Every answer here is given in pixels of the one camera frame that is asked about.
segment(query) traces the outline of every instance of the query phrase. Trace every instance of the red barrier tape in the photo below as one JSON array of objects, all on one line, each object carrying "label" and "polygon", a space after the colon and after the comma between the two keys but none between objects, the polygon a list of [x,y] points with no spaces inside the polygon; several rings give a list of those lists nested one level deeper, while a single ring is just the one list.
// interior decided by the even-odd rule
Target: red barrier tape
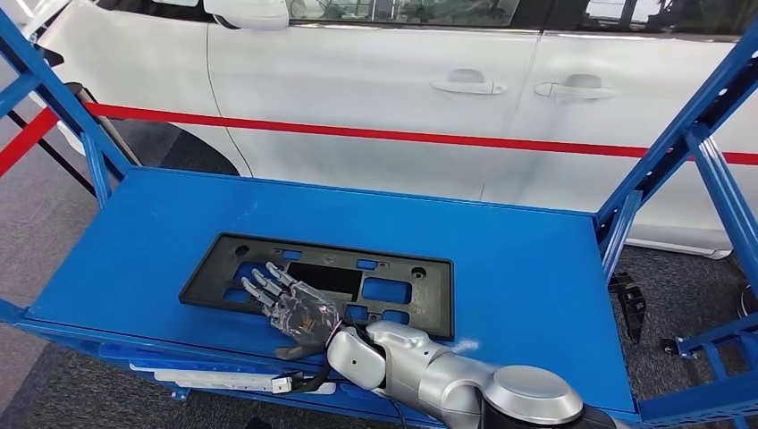
[{"label": "red barrier tape", "polygon": [[[86,103],[89,112],[95,116],[107,116],[119,119],[136,119],[152,122],[194,123],[229,128],[246,128],[251,130],[285,131],[325,136],[357,137],[362,139],[405,140],[421,143],[438,143],[443,145],[498,147],[503,149],[536,150],[542,152],[559,152],[564,154],[585,154],[601,156],[625,156],[641,158],[646,147],[590,145],[585,143],[563,143],[559,141],[539,141],[522,139],[499,139],[493,137],[455,136],[432,134],[426,132],[408,132],[391,130],[368,130],[360,128],[333,127],[328,125],[308,125],[304,123],[260,121],[255,119],[224,118],[203,114],[180,114],[158,110],[123,107],[119,105],[101,105]],[[724,156],[730,164],[758,165],[758,154],[726,152]]]},{"label": "red barrier tape", "polygon": [[42,139],[58,122],[49,107],[42,110],[29,125],[25,126],[2,150],[0,150],[0,176],[16,164],[32,146]]}]

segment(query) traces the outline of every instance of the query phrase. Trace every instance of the white car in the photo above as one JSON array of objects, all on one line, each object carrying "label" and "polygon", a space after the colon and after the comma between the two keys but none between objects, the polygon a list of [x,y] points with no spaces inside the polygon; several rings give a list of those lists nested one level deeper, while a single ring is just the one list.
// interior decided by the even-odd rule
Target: white car
[{"label": "white car", "polygon": [[[280,28],[244,23],[246,7],[280,4]],[[758,0],[42,0],[25,34],[101,103],[634,152],[756,10]],[[753,96],[721,127],[722,149],[758,152],[756,107]],[[243,176],[576,210],[599,208],[636,162],[177,126]],[[741,159],[732,172],[758,210],[756,156]],[[692,162],[640,211],[631,239],[711,257],[731,248]]]}]

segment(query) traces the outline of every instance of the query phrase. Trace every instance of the car door handle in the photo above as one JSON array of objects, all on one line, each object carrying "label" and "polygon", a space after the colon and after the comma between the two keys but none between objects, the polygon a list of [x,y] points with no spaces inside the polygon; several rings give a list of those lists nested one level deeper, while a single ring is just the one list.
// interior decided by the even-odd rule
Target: car door handle
[{"label": "car door handle", "polygon": [[437,80],[432,82],[432,87],[445,92],[458,92],[460,94],[477,94],[480,96],[494,96],[502,94],[505,86],[495,84],[494,81],[488,82],[450,82],[449,80]]},{"label": "car door handle", "polygon": [[505,85],[486,79],[484,73],[474,69],[453,70],[448,74],[448,79],[432,82],[432,88],[445,92],[480,96],[502,94],[507,89]]},{"label": "car door handle", "polygon": [[611,88],[573,87],[556,82],[544,82],[535,85],[535,93],[543,97],[575,100],[599,100],[616,96],[616,91]]}]

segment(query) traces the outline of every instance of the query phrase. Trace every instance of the car body panel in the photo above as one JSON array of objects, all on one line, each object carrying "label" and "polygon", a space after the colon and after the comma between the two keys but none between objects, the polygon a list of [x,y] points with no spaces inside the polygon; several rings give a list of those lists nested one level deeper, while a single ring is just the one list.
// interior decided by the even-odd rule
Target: car body panel
[{"label": "car body panel", "polygon": [[[207,74],[207,27],[72,0],[38,44],[63,56],[54,68],[61,80],[81,83],[100,103],[217,116]],[[249,175],[225,128],[176,125]]]},{"label": "car body panel", "polygon": [[[66,2],[49,0],[45,13]],[[649,147],[731,48],[724,40],[734,39],[349,21],[299,21],[266,32],[209,22],[72,0],[39,44],[63,55],[55,71],[64,81],[82,83],[102,103]],[[748,99],[716,133],[724,150],[756,151],[745,139],[756,100]],[[243,175],[590,211],[636,163],[632,157],[179,126]],[[758,168],[733,165],[732,172],[748,203],[758,207]],[[639,212],[629,242],[711,257],[731,249],[692,163]]]},{"label": "car body panel", "polygon": [[[731,47],[732,43],[676,38],[546,32],[512,134],[518,139],[649,147]],[[596,80],[572,80],[572,75]],[[598,99],[573,98],[573,94],[545,97],[535,89],[546,82],[593,87],[587,90],[590,97],[594,87],[614,93]],[[723,150],[755,151],[745,135],[756,109],[758,97],[753,96],[715,134]],[[540,173],[523,180],[518,195],[509,195],[504,192],[507,188],[493,181],[483,198],[596,210],[636,163],[634,158],[553,153],[529,154],[525,162],[526,158],[530,168]],[[493,171],[507,171],[506,165],[497,164]],[[747,201],[758,207],[758,169],[734,165],[732,172]],[[731,248],[694,163],[685,163],[645,204],[631,235],[705,252]]]},{"label": "car body panel", "polygon": [[[224,116],[498,137],[537,32],[211,25],[208,68]],[[472,94],[470,81],[495,94]],[[479,199],[496,149],[230,130],[257,177]]]}]

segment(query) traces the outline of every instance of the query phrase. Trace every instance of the floor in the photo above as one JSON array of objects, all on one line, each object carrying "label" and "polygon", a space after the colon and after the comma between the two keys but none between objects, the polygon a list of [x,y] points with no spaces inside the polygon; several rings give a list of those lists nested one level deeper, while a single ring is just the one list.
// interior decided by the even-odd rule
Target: floor
[{"label": "floor", "polygon": [[[0,84],[13,75],[0,69]],[[38,108],[24,102],[27,120]],[[172,127],[119,122],[124,138],[147,164],[228,171],[193,153]],[[0,144],[16,132],[0,121]],[[46,137],[78,169],[83,158],[58,132]],[[38,147],[0,178],[0,299],[28,305],[86,228],[97,204]],[[632,390],[639,399],[677,391],[711,379],[703,362],[685,362],[658,348],[661,337],[688,335],[735,317],[733,296],[745,279],[730,259],[711,261],[641,248],[626,248],[619,270],[629,271],[648,302],[643,340],[631,342],[619,328]],[[615,304],[619,326],[623,326]],[[168,398],[162,387],[124,374],[0,325],[0,427],[386,427],[346,417],[192,393],[187,402]],[[730,371],[742,362],[724,353]]]}]

